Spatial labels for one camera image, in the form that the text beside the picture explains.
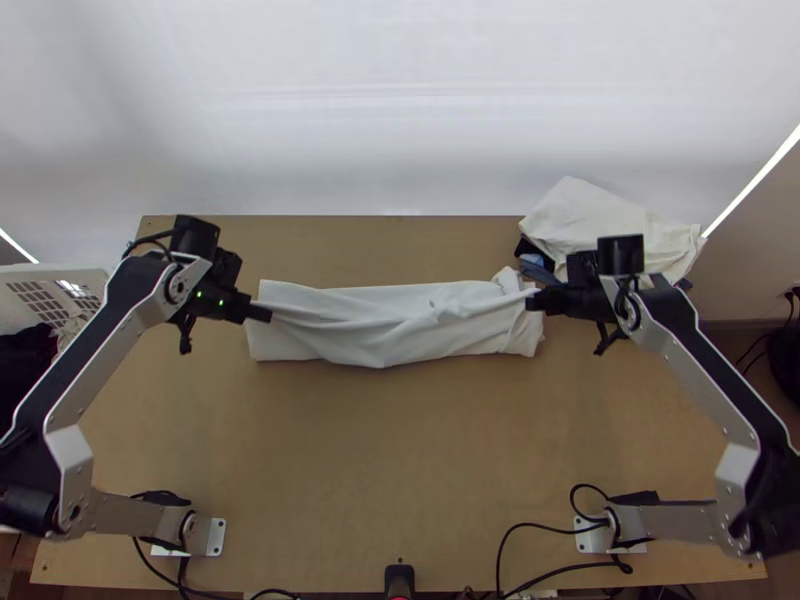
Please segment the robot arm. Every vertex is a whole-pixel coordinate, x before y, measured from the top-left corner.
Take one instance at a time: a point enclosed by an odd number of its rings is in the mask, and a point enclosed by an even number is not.
[[[800,548],[800,457],[786,425],[703,335],[683,290],[660,274],[650,275],[652,288],[640,287],[643,270],[642,236],[600,238],[596,273],[584,269],[579,285],[547,288],[528,308],[616,323],[596,353],[607,340],[627,337],[662,356],[727,446],[716,498],[661,501],[655,492],[611,498],[605,516],[614,531],[592,532],[586,551],[614,552],[653,539],[717,544],[745,559]]]
[[[218,235],[216,226],[180,216],[163,234],[171,236],[169,250],[119,264],[101,309],[19,404],[0,440],[0,522],[53,539],[93,531],[188,554],[221,552],[224,520],[200,515],[188,500],[165,491],[129,498],[95,489],[92,451],[78,424],[146,329],[174,323],[186,353],[198,317],[269,321],[269,311],[251,307],[250,296],[236,290],[241,260],[217,247]]]

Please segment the white backdrop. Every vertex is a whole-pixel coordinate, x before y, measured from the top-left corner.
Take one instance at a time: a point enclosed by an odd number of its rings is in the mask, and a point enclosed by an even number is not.
[[[796,0],[0,0],[0,226],[523,214],[563,175],[710,223],[800,122]]]

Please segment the crumpled white cloth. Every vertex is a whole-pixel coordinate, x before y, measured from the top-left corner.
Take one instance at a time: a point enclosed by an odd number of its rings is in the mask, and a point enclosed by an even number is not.
[[[533,284],[505,267],[491,281],[319,290],[262,280],[272,322],[245,321],[255,360],[324,360],[376,369],[459,354],[533,356],[542,313]]]
[[[672,283],[686,275],[705,244],[700,225],[668,221],[574,177],[561,179],[519,228],[555,261],[561,281],[567,255],[597,249],[598,237],[644,234],[645,272],[663,273]]]

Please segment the black cable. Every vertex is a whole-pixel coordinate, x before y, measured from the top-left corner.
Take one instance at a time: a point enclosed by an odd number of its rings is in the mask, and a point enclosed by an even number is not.
[[[169,249],[159,240],[162,240],[166,237],[170,237],[171,235],[177,233],[178,231],[179,231],[178,228],[173,228],[173,229],[168,229],[166,231],[159,231],[158,233],[142,236],[139,239],[136,239],[132,241],[130,244],[128,244],[128,247],[125,249],[125,252],[122,253],[122,258],[127,258],[130,255],[130,253],[133,252],[133,250],[138,246],[142,246],[144,244],[154,244],[159,248],[161,248],[161,251],[164,253],[164,256],[167,257],[167,260],[169,262],[175,262],[175,257],[172,256],[172,252],[170,252]]]
[[[552,571],[545,573],[544,575],[540,575],[539,577],[535,577],[534,579],[531,579],[521,585],[518,585],[510,592],[503,594],[502,596],[498,596],[498,598],[499,600],[505,600],[506,598],[509,598],[514,594],[518,594],[523,590],[533,587],[537,583],[541,583],[545,579],[550,579],[551,577],[555,577],[556,575],[561,575],[562,573],[569,573],[570,571],[580,571],[582,569],[596,569],[598,567],[617,567],[625,575],[630,575],[631,573],[633,573],[633,567],[622,562],[616,554],[612,554],[610,561],[599,562],[599,563],[579,563],[577,565],[569,565],[567,567],[561,567],[560,569],[553,569]]]
[[[600,494],[606,502],[611,501],[606,495],[606,493],[596,485],[592,485],[591,483],[579,483],[577,485],[573,485],[572,489],[569,491],[569,505],[572,507],[572,510],[574,510],[575,514],[578,515],[584,521],[588,521],[589,523],[602,523],[604,525],[609,525],[608,519],[604,517],[587,517],[580,510],[578,510],[577,506],[575,506],[575,493],[583,488],[594,490],[595,492]]]
[[[505,600],[506,598],[509,598],[510,596],[513,596],[514,594],[517,594],[529,587],[532,587],[537,583],[541,583],[546,579],[550,579],[551,577],[555,577],[556,575],[560,575],[562,573],[568,573],[570,571],[578,571],[581,569],[596,569],[599,567],[617,567],[625,575],[630,575],[631,573],[633,573],[633,567],[622,562],[616,554],[612,554],[610,561],[568,565],[566,567],[561,567],[560,569],[554,569],[552,571],[549,571],[548,573],[545,573],[544,575],[540,575],[538,577],[535,577],[534,579],[526,581],[522,585],[515,587],[513,590],[507,592],[506,594],[503,594],[500,591],[500,565],[502,562],[503,548],[505,547],[508,537],[517,529],[520,529],[522,527],[532,527],[534,529],[543,529],[544,531],[551,531],[553,533],[559,533],[562,535],[575,535],[578,533],[593,531],[601,527],[611,526],[611,522],[609,519],[601,517],[589,517],[585,515],[582,511],[580,511],[578,507],[575,505],[575,494],[578,492],[578,490],[581,490],[583,488],[594,490],[595,492],[600,494],[606,502],[610,502],[611,499],[603,490],[601,490],[596,485],[592,485],[590,483],[578,483],[577,485],[572,486],[572,489],[569,491],[569,503],[570,506],[572,506],[572,510],[574,510],[575,514],[578,515],[581,519],[584,519],[589,523],[594,523],[594,525],[590,527],[585,527],[583,529],[559,529],[558,527],[550,527],[549,525],[542,525],[541,523],[517,523],[516,525],[512,525],[506,531],[505,535],[503,535],[503,539],[500,541],[500,546],[497,549],[497,560],[495,561],[494,580],[495,580],[495,593],[497,594],[497,600]],[[617,531],[614,534],[615,541],[618,536],[619,536],[619,527],[617,527]]]
[[[594,525],[592,525],[590,527],[585,527],[583,529],[559,529],[558,527],[550,527],[549,525],[542,525],[541,523],[525,522],[525,523],[517,523],[516,525],[512,525],[511,527],[509,527],[508,530],[506,531],[505,535],[503,535],[503,539],[500,541],[500,546],[497,548],[497,559],[495,561],[495,569],[494,569],[495,593],[497,594],[497,600],[503,600],[504,598],[507,598],[508,596],[511,596],[511,595],[515,594],[516,592],[518,592],[520,590],[523,590],[526,587],[530,587],[530,585],[532,585],[532,584],[524,585],[523,587],[516,589],[514,592],[511,592],[511,593],[505,594],[505,595],[502,594],[501,588],[500,588],[500,565],[502,563],[502,558],[503,558],[503,548],[505,547],[509,536],[513,532],[515,532],[517,529],[521,529],[523,527],[531,527],[531,528],[534,528],[534,529],[543,529],[544,531],[551,531],[553,533],[559,533],[559,534],[562,534],[562,535],[575,535],[575,534],[578,534],[578,533],[585,533],[587,531],[593,531],[595,529],[600,529],[601,527],[606,527],[606,524],[605,523],[595,523]],[[608,563],[590,563],[590,564],[595,565],[595,564],[608,564]],[[556,571],[551,571],[550,573],[547,574],[547,577],[552,577],[554,575],[558,575],[561,572],[564,572],[564,571],[561,571],[561,570],[558,570],[558,569]]]
[[[800,329],[793,327],[772,332],[767,339],[766,351],[772,377],[781,391],[800,405]]]
[[[138,246],[142,246],[143,244],[154,244],[154,245],[158,246],[159,248],[161,248],[161,251],[164,253],[164,256],[167,257],[167,260],[169,262],[175,262],[175,257],[172,256],[172,252],[170,252],[169,249],[164,244],[162,244],[161,242],[158,242],[156,240],[150,240],[149,242],[142,242],[140,240],[136,240],[134,242],[131,242],[130,244],[128,244],[128,247],[125,249],[125,252],[122,253],[122,257],[120,258],[120,260],[123,259],[123,258],[128,258],[130,253],[133,252],[133,250],[135,248],[137,248]]]
[[[684,592],[686,592],[686,595],[687,595],[687,596],[689,596],[689,600],[697,600],[697,596],[695,596],[695,595],[692,593],[692,590],[690,590],[690,589],[689,589],[689,586],[688,586],[688,585],[686,585],[686,584],[682,583],[682,584],[681,584],[681,588],[683,588],[683,591],[684,591]]]
[[[183,600],[190,600],[187,593],[193,594],[195,596],[200,596],[201,598],[208,598],[209,600],[230,600],[225,596],[220,596],[219,594],[212,594],[211,592],[203,592],[200,590],[195,590],[190,588],[188,585],[184,583],[184,579],[186,578],[186,571],[189,567],[189,556],[184,556],[181,558],[180,566],[178,567],[178,580],[170,579],[166,575],[164,575],[161,571],[156,569],[147,557],[145,556],[144,552],[142,551],[142,547],[139,545],[139,540],[136,538],[131,538],[133,540],[133,546],[136,548],[136,553],[139,555],[139,558],[144,563],[144,566],[147,567],[147,570],[150,571],[153,575],[158,577],[161,581],[171,585],[178,593],[181,595]],[[287,598],[291,598],[292,600],[300,600],[300,596],[297,594],[293,594],[291,592],[287,592],[286,590],[282,590],[280,588],[266,588],[259,592],[256,592],[255,595],[251,596],[251,600],[255,600],[259,596],[264,596],[266,594],[281,594],[282,596],[286,596]]]
[[[789,310],[789,316],[787,317],[786,322],[783,324],[783,328],[785,328],[786,326],[789,325],[789,323],[791,323],[792,317],[794,316],[794,295],[792,294],[792,292],[786,292],[783,295],[783,297],[786,298],[789,301],[789,304],[791,305],[791,308]],[[798,324],[800,324],[800,315],[798,315]],[[772,332],[770,331],[770,332],[767,332],[767,333],[764,333],[764,334],[758,336],[755,339],[755,341],[752,344],[750,344],[750,347],[747,350],[745,350],[739,358],[736,359],[736,366],[738,367],[739,363],[742,362],[744,360],[744,358],[753,351],[753,348],[755,348],[756,345],[761,340],[769,337],[769,335],[771,333]]]
[[[747,372],[750,370],[750,367],[752,367],[754,364],[756,364],[761,357],[766,356],[766,355],[767,355],[767,351],[766,350],[764,350],[763,352],[760,352],[759,354],[757,354],[756,357],[753,360],[751,360],[749,363],[747,363],[747,366],[744,369],[742,369],[742,376],[747,375]]]

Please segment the wooden table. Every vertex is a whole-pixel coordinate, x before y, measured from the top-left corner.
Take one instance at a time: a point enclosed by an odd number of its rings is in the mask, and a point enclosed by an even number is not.
[[[271,278],[316,287],[488,279],[514,264],[516,218],[212,217],[239,253],[240,289]],[[147,217],[140,234],[168,229]],[[200,322],[194,352],[159,326],[82,421],[95,484],[167,488],[228,519],[224,554],[195,559],[215,590],[382,590],[402,558],[418,589],[494,588],[503,532],[518,521],[571,526],[570,487],[664,498],[713,492],[716,428],[658,358],[632,343],[592,355],[594,325],[548,318],[532,359],[459,357],[385,371],[322,362],[256,363],[244,330]],[[600,507],[587,494],[587,510]],[[509,541],[510,589],[592,560],[571,537],[523,530]],[[169,559],[156,560],[175,572]],[[634,586],[763,577],[716,547],[649,544],[634,574],[591,569],[543,587]],[[34,581],[160,587],[124,537],[43,544]]]

